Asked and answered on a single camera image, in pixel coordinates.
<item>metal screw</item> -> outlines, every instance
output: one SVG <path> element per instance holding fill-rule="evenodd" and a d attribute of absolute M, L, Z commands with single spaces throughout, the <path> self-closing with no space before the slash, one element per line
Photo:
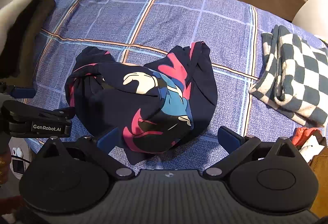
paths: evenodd
<path fill-rule="evenodd" d="M 132 174 L 132 170 L 129 168 L 119 168 L 118 170 L 116 170 L 116 174 L 121 177 L 127 177 Z"/>
<path fill-rule="evenodd" d="M 83 136 L 83 138 L 86 139 L 86 140 L 90 140 L 92 138 L 92 136 L 91 135 L 86 135 L 86 136 Z"/>
<path fill-rule="evenodd" d="M 208 168 L 206 170 L 206 174 L 208 174 L 210 176 L 219 176 L 222 174 L 222 170 L 219 168 Z"/>

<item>blue plaid bedsheet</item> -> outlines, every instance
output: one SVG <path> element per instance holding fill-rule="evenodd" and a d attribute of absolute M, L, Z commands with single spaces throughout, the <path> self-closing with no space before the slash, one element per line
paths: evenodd
<path fill-rule="evenodd" d="M 166 55 L 176 45 L 204 41 L 218 87 L 218 105 L 212 121 L 197 139 L 165 154 L 132 166 L 115 148 L 110 155 L 140 169 L 190 169 L 203 171 L 227 155 L 216 135 L 221 125 L 238 134 L 263 141 L 291 136 L 298 124 L 268 108 L 248 93 L 263 70 L 261 33 L 284 25 L 311 46 L 323 43 L 291 23 L 237 0 L 56 0 L 35 40 L 37 94 L 25 103 L 46 109 L 67 107 L 64 84 L 76 56 L 87 46 L 109 50 L 118 62 L 143 65 Z M 327 129 L 321 129 L 323 135 Z M 75 117 L 75 141 L 88 134 Z M 46 139 L 27 139 L 38 151 Z"/>

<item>logo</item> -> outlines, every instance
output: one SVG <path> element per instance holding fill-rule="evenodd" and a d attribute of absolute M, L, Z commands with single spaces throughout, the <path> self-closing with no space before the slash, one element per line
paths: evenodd
<path fill-rule="evenodd" d="M 174 174 L 172 173 L 172 172 L 169 172 L 169 173 L 166 173 L 166 174 L 164 174 L 166 177 L 168 177 L 168 178 L 171 178 L 171 177 L 173 177 L 174 176 Z"/>
<path fill-rule="evenodd" d="M 41 129 L 41 130 L 50 130 L 50 131 L 61 131 L 61 128 L 58 127 L 47 127 L 47 126 L 37 126 L 33 125 L 34 129 Z"/>

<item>checkered towel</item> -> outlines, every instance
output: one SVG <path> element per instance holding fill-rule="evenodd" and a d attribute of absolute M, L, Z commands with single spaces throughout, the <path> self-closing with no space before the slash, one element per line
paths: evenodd
<path fill-rule="evenodd" d="M 284 26 L 262 33 L 265 71 L 249 92 L 306 127 L 328 122 L 328 49 L 315 49 Z"/>

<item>cable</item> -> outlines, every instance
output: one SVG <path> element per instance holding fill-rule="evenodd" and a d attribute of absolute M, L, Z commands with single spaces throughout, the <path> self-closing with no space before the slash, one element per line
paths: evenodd
<path fill-rule="evenodd" d="M 26 160 L 26 159 L 24 159 L 24 158 L 22 158 L 22 157 L 19 157 L 19 156 L 17 156 L 17 155 L 11 155 L 12 157 L 14 157 L 14 158 L 17 158 L 17 159 L 20 159 L 20 160 L 23 160 L 24 162 L 26 162 L 26 163 L 31 163 L 30 161 L 28 161 L 28 160 Z"/>

